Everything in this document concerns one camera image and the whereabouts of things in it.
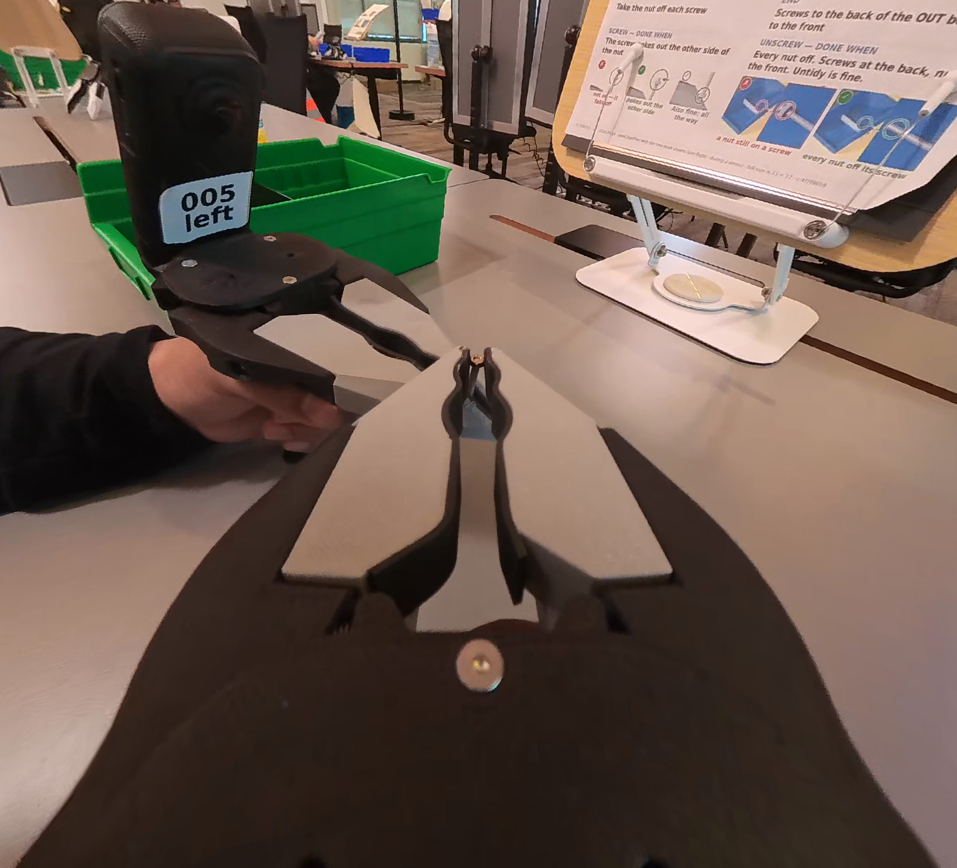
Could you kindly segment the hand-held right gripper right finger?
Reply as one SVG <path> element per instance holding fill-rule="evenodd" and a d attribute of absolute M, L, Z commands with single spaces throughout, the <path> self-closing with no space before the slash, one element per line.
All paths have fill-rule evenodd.
<path fill-rule="evenodd" d="M 498 555 L 544 627 L 580 596 L 669 581 L 673 568 L 594 420 L 497 348 L 484 352 Z"/>

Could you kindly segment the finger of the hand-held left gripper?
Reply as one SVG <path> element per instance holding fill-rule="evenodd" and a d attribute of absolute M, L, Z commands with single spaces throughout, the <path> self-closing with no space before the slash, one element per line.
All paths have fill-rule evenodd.
<path fill-rule="evenodd" d="M 434 362 L 453 348 L 453 342 L 428 313 L 406 301 L 364 303 L 372 317 L 329 302 L 329 318 L 360 334 L 378 352 L 406 362 Z"/>
<path fill-rule="evenodd" d="M 389 356 L 359 331 L 323 314 L 281 316 L 262 324 L 257 335 L 333 374 L 334 402 L 360 416 L 427 369 Z"/>

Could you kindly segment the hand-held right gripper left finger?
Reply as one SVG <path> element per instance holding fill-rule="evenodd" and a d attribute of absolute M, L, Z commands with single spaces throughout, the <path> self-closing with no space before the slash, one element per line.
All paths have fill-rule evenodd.
<path fill-rule="evenodd" d="M 458 557 L 469 355 L 456 347 L 355 424 L 285 561 L 290 582 L 382 593 L 402 615 Z"/>

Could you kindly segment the person's left forearm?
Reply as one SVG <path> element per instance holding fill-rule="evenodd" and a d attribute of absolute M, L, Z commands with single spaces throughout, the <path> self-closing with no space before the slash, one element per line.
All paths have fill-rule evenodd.
<path fill-rule="evenodd" d="M 162 403 L 148 325 L 104 335 L 1 329 L 1 512 L 132 483 L 210 445 Z"/>

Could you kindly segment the person's left hand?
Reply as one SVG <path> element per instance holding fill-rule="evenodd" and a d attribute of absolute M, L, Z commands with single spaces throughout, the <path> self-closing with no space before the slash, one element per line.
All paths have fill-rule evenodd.
<path fill-rule="evenodd" d="M 216 371 L 186 338 L 153 344 L 149 370 L 163 406 L 213 442 L 263 439 L 287 452 L 309 453 L 344 422 L 340 408 L 304 390 Z"/>

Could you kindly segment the black floor lamp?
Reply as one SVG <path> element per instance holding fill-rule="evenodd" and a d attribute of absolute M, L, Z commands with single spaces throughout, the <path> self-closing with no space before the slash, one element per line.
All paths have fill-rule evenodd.
<path fill-rule="evenodd" d="M 400 17 L 399 17 L 399 8 L 398 0 L 391 0 L 392 11 L 393 11 L 393 42 L 395 49 L 395 58 L 396 63 L 401 66 L 397 68 L 397 95 L 398 95 L 398 108 L 389 111 L 389 119 L 393 121 L 399 121 L 402 123 L 410 123 L 415 121 L 415 116 L 412 110 L 405 108 L 404 102 L 404 89 L 403 89 L 403 79 L 402 79 L 402 70 L 404 69 L 404 64 L 402 61 L 402 52 L 401 52 L 401 28 L 400 28 Z"/>

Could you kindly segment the grey panel on stand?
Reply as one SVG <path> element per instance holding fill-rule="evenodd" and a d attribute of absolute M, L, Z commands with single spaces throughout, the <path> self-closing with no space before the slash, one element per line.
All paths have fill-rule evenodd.
<path fill-rule="evenodd" d="M 526 115 L 551 127 L 559 103 L 568 29 L 579 26 L 587 0 L 539 0 Z"/>
<path fill-rule="evenodd" d="M 530 136 L 526 104 L 537 0 L 451 0 L 450 117 L 456 162 L 505 177 L 513 141 Z"/>

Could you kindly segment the printed instruction sheet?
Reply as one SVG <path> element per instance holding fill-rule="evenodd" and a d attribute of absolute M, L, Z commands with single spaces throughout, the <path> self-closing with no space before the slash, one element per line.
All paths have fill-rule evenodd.
<path fill-rule="evenodd" d="M 610 0 L 566 145 L 826 209 L 955 158 L 955 0 Z"/>

